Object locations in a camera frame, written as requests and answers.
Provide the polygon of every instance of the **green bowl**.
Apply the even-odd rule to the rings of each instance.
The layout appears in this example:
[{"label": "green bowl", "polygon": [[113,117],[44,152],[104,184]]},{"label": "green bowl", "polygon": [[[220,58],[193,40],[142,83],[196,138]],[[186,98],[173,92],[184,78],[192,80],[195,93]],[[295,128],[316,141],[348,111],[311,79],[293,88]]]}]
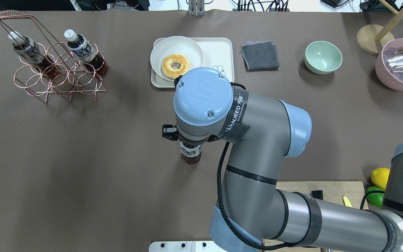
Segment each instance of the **green bowl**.
[{"label": "green bowl", "polygon": [[337,70],[343,61],[340,50],[327,41],[315,41],[306,48],[304,62],[312,72],[325,75]]}]

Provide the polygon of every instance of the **folded towel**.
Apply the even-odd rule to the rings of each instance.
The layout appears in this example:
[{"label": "folded towel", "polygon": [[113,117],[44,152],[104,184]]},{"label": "folded towel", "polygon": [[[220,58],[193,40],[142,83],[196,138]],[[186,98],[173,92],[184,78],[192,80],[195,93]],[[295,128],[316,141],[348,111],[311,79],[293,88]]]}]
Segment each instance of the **folded towel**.
[{"label": "folded towel", "polygon": [[276,45],[271,41],[246,44],[241,50],[248,71],[276,70],[280,66]]}]

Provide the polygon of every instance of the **plastic bottle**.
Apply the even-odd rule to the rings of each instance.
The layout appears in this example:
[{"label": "plastic bottle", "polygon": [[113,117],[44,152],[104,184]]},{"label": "plastic bottle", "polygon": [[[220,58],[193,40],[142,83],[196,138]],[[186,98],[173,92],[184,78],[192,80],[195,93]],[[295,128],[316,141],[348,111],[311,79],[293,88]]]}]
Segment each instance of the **plastic bottle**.
[{"label": "plastic bottle", "polygon": [[[64,36],[68,41],[69,50],[78,57],[80,62],[92,65],[100,76],[104,76],[107,73],[108,67],[104,59],[82,34],[76,34],[73,30],[66,30]],[[92,67],[86,64],[83,65],[88,71],[93,71]]]},{"label": "plastic bottle", "polygon": [[45,75],[53,79],[60,71],[54,65],[52,65],[52,60],[49,56],[44,56],[37,43],[35,43],[31,38],[22,36],[19,32],[12,31],[9,33],[8,38],[13,43],[13,51],[19,54],[23,59],[29,64],[34,64],[40,70],[44,71]]},{"label": "plastic bottle", "polygon": [[189,145],[180,141],[181,158],[186,164],[193,165],[200,161],[202,156],[202,145]]}]

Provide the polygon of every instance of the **donut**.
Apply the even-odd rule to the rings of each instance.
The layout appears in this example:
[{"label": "donut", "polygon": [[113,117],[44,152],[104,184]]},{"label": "donut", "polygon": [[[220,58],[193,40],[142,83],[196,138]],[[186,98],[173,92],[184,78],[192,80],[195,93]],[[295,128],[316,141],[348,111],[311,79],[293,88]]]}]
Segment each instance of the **donut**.
[{"label": "donut", "polygon": [[[172,65],[175,63],[180,65],[179,69],[172,68]],[[163,64],[162,64],[163,73],[169,78],[176,79],[176,78],[178,78],[178,76],[184,75],[185,73],[187,73],[189,71],[190,64],[191,63],[186,58],[186,56],[184,56],[183,54],[174,53],[174,54],[167,56],[163,60]]]}]

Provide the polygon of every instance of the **green pepper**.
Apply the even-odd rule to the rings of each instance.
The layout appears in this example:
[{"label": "green pepper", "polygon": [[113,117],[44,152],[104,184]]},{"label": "green pepper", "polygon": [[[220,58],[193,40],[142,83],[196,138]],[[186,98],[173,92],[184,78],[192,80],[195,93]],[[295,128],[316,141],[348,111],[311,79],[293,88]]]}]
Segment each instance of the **green pepper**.
[{"label": "green pepper", "polygon": [[[373,191],[373,190],[382,190],[382,191],[385,191],[385,190],[383,190],[383,189],[380,188],[380,187],[369,187],[369,188],[366,189],[366,192]],[[371,193],[371,194],[368,195],[368,198],[367,198],[367,199],[368,199],[368,201],[369,201],[371,204],[373,204],[374,206],[380,207],[380,206],[382,206],[383,193]]]}]

